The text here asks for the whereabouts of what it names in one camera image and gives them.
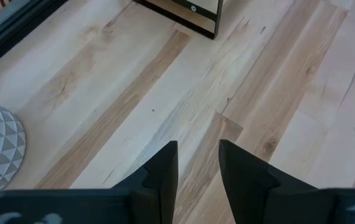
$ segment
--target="wood grain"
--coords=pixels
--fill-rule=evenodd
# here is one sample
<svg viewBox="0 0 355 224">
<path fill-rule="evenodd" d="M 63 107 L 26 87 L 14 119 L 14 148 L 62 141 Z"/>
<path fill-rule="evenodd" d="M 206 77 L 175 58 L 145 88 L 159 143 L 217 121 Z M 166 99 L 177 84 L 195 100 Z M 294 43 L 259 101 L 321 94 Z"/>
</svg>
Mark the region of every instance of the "wood grain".
<svg viewBox="0 0 355 224">
<path fill-rule="evenodd" d="M 186 223 L 198 224 L 234 224 L 233 213 L 224 190 L 220 171 L 202 195 L 196 207 L 192 210 Z"/>
<path fill-rule="evenodd" d="M 250 103 L 247 105 L 247 113 L 244 112 L 233 119 L 246 130 L 243 131 L 237 143 L 266 161 L 272 156 L 302 99 L 307 84 L 317 71 L 346 15 L 345 11 L 328 3 L 316 2 L 314 4 L 316 4 L 314 16 L 309 18 L 306 26 L 298 34 L 294 41 L 295 45 L 292 46 L 285 59 L 280 60 L 280 56 L 276 56 L 275 61 L 268 62 L 261 60 L 264 57 L 261 55 L 254 65 L 255 70 L 250 72 L 248 77 L 252 77 L 254 80 L 260 79 L 255 82 L 262 82 L 260 85 L 262 87 L 258 86 L 257 89 L 252 86 L 240 87 L 236 95 L 247 96 L 246 99 L 236 101 L 234 104 L 231 103 L 232 106 L 238 105 L 240 107 Z M 287 37 L 273 36 L 268 43 L 270 47 L 266 46 L 262 53 L 279 52 L 278 48 L 285 39 Z M 277 66 L 277 68 L 266 70 L 267 66 L 261 67 L 265 72 L 260 75 L 257 72 L 257 66 L 264 65 L 264 63 L 273 67 Z"/>
<path fill-rule="evenodd" d="M 355 186 L 355 1 L 225 2 L 215 40 L 130 0 L 74 0 L 11 49 L 0 104 L 27 150 L 7 189 L 109 189 L 177 140 L 174 222 L 234 223 L 219 138 Z"/>
<path fill-rule="evenodd" d="M 345 18 L 270 163 L 305 180 L 355 76 L 355 22 Z"/>
<path fill-rule="evenodd" d="M 351 187 L 355 181 L 355 78 L 320 147 L 306 181 L 316 187 Z"/>
<path fill-rule="evenodd" d="M 61 158 L 54 168 L 38 184 L 38 188 L 67 188 L 83 171 L 97 152 L 104 146 L 115 130 L 141 101 L 147 91 L 170 66 L 189 37 L 176 31 L 156 58 L 141 72 L 140 76 L 100 117 L 92 128 Z"/>
<path fill-rule="evenodd" d="M 187 223 L 201 195 L 219 170 L 219 140 L 235 141 L 242 128 L 216 113 L 192 159 L 179 179 L 175 223 Z"/>
</svg>

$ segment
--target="black frame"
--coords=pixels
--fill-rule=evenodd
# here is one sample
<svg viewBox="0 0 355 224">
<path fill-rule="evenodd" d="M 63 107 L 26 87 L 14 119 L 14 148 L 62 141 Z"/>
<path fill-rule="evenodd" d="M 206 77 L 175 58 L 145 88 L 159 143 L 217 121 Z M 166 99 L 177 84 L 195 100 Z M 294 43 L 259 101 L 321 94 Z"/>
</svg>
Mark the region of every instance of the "black frame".
<svg viewBox="0 0 355 224">
<path fill-rule="evenodd" d="M 207 29 L 204 29 L 202 28 L 201 26 L 197 25 L 197 24 L 194 24 L 188 20 L 186 20 L 185 18 L 182 18 L 178 15 L 175 15 L 151 2 L 148 2 L 147 0 L 134 0 L 135 2 L 143 5 L 144 7 L 147 7 L 148 9 L 151 9 L 155 12 L 158 12 L 159 14 L 169 18 L 169 19 L 172 19 L 173 21 L 181 24 L 181 25 L 184 25 L 185 27 L 189 28 L 189 29 L 192 29 L 194 31 L 196 31 L 197 33 L 199 34 L 202 34 L 212 40 L 214 40 L 219 32 L 219 25 L 220 25 L 220 18 L 222 16 L 222 8 L 223 8 L 223 0 L 218 0 L 218 6 L 217 6 L 217 12 L 216 14 L 211 12 L 211 11 L 208 11 L 207 9 L 204 9 L 203 7 L 200 7 L 188 0 L 173 0 L 175 3 L 178 3 L 179 5 L 185 7 L 185 8 L 188 8 L 190 10 L 191 7 L 195 7 L 196 8 L 196 11 L 195 13 L 199 14 L 199 15 L 202 15 L 212 21 L 215 22 L 215 30 L 214 32 L 210 32 L 209 30 Z"/>
</svg>

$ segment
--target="mirror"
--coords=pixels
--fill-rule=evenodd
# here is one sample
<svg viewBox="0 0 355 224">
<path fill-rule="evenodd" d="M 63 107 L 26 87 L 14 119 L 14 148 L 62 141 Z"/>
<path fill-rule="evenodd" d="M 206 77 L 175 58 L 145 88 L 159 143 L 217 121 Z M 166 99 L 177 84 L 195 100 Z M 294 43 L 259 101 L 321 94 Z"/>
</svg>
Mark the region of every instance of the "mirror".
<svg viewBox="0 0 355 224">
<path fill-rule="evenodd" d="M 135 0 L 136 2 L 214 39 L 226 0 Z"/>
</svg>

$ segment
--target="wooden floor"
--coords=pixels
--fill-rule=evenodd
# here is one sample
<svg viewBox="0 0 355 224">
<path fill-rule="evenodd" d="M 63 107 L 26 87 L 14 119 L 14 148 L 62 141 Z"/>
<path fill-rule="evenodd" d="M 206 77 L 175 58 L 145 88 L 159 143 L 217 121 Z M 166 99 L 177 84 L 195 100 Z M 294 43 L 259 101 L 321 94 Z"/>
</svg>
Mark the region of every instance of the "wooden floor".
<svg viewBox="0 0 355 224">
<path fill-rule="evenodd" d="M 216 40 L 128 0 L 73 0 L 0 59 L 22 120 L 9 189 L 110 188 L 179 142 L 174 223 L 233 223 L 218 140 L 355 186 L 355 0 L 244 0 Z"/>
</svg>

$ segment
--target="wood knot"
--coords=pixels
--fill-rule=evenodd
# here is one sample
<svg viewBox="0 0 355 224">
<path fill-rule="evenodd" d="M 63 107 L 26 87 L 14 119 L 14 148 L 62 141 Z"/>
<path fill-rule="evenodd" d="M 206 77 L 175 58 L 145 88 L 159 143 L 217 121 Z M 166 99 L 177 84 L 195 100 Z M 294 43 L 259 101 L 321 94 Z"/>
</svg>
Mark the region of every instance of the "wood knot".
<svg viewBox="0 0 355 224">
<path fill-rule="evenodd" d="M 271 156 L 277 147 L 276 140 L 269 140 L 263 145 L 263 154 L 266 156 Z"/>
</svg>

